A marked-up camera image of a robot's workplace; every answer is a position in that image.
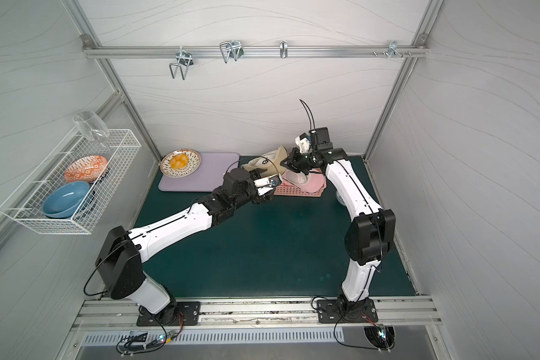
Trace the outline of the beige baseball cap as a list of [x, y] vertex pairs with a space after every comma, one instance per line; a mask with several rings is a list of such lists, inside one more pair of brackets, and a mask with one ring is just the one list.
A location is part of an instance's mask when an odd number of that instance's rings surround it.
[[276, 150], [270, 151], [255, 157], [244, 165], [241, 165], [242, 169], [247, 171], [260, 170], [262, 177], [273, 176], [276, 174], [284, 174], [287, 168], [281, 165], [281, 162], [287, 158], [287, 150], [284, 146], [278, 147]]

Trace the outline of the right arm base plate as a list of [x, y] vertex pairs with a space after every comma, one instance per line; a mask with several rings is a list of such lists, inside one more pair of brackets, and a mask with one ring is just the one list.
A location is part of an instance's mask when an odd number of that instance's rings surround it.
[[377, 323], [379, 321], [374, 300], [366, 298], [358, 302], [348, 302], [343, 298], [316, 301], [318, 321], [322, 324], [336, 323]]

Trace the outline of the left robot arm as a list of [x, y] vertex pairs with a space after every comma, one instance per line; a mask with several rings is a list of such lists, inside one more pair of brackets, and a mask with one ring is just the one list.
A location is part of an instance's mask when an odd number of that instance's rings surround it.
[[265, 177], [258, 169], [235, 168], [223, 175], [221, 186], [174, 215], [130, 230], [111, 229], [95, 262], [105, 293], [112, 300], [131, 300], [156, 317], [175, 313], [177, 301], [144, 272], [143, 264], [169, 246], [223, 223], [245, 204], [269, 201], [281, 183], [279, 174]]

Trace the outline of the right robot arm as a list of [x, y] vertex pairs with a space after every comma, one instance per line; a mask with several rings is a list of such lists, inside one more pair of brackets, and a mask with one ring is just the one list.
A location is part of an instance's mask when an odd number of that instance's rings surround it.
[[365, 302], [378, 267], [392, 249], [394, 212], [383, 209], [368, 193], [340, 148], [302, 153], [295, 147], [280, 164], [294, 173], [309, 174], [319, 169], [340, 194], [351, 220], [344, 237], [350, 261], [341, 298], [347, 306]]

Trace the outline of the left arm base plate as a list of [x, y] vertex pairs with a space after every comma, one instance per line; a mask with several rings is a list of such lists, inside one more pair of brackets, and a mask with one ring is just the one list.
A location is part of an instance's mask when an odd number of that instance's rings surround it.
[[151, 313], [139, 306], [136, 325], [143, 326], [195, 326], [198, 324], [201, 303], [199, 301], [174, 301], [158, 313]]

